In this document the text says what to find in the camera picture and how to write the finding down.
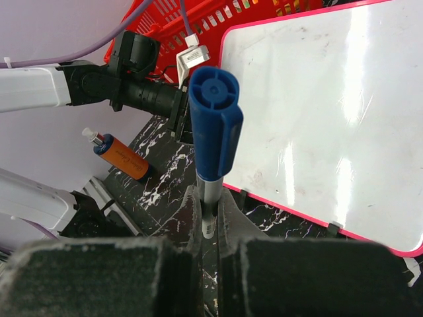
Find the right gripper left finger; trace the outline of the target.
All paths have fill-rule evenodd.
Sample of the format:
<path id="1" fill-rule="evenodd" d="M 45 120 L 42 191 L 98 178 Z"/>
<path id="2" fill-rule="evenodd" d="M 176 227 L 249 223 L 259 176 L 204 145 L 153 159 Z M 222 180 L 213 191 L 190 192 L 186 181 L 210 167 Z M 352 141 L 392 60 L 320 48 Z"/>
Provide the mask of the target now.
<path id="1" fill-rule="evenodd" d="M 1 276 L 1 315 L 201 316 L 201 216 L 188 186 L 152 236 L 27 244 Z"/>

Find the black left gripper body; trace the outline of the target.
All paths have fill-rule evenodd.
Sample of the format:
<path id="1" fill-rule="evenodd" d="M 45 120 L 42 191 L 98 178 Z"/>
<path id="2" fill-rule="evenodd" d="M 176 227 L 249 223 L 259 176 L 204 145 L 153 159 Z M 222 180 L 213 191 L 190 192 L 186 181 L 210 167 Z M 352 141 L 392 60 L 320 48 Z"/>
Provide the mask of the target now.
<path id="1" fill-rule="evenodd" d="M 176 90 L 171 107 L 171 115 L 167 122 L 167 129 L 171 132 L 171 136 L 176 142 L 193 144 L 187 87 Z"/>

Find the blue capped whiteboard marker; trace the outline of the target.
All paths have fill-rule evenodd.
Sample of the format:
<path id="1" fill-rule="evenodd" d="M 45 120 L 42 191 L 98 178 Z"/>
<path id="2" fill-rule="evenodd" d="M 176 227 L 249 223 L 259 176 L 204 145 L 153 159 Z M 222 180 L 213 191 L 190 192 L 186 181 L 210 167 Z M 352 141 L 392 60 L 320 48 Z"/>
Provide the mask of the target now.
<path id="1" fill-rule="evenodd" d="M 232 169 L 244 116 L 239 83 L 217 67 L 196 69 L 188 87 L 196 180 L 202 204 L 202 234 L 215 232 L 223 178 Z"/>

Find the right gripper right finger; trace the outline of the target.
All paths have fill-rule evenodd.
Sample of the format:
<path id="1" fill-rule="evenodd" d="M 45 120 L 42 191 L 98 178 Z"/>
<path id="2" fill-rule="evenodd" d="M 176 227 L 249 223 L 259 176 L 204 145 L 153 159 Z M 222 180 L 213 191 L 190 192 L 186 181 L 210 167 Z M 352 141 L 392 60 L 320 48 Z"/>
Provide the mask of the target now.
<path id="1" fill-rule="evenodd" d="M 421 316 L 400 259 L 374 242 L 271 238 L 224 189 L 217 212 L 220 316 Z"/>

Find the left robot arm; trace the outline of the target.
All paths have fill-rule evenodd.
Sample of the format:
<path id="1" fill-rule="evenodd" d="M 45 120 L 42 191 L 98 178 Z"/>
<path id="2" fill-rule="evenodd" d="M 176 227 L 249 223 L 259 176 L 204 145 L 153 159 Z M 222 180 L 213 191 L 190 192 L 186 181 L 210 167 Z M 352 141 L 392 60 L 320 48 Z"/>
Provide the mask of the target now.
<path id="1" fill-rule="evenodd" d="M 177 88 L 153 74 L 160 42 L 135 32 L 118 36 L 110 61 L 75 60 L 58 65 L 1 70 L 1 111 L 81 106 L 109 100 L 167 119 L 174 140 L 191 145 L 187 86 Z"/>

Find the pink framed whiteboard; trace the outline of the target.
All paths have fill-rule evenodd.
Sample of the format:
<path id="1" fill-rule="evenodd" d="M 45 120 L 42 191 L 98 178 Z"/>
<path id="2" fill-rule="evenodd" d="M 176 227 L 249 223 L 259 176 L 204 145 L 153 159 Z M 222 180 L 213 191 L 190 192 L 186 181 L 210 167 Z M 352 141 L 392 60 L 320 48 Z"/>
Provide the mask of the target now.
<path id="1" fill-rule="evenodd" d="M 400 257 L 422 253 L 422 2 L 230 28 L 244 123 L 224 183 Z"/>

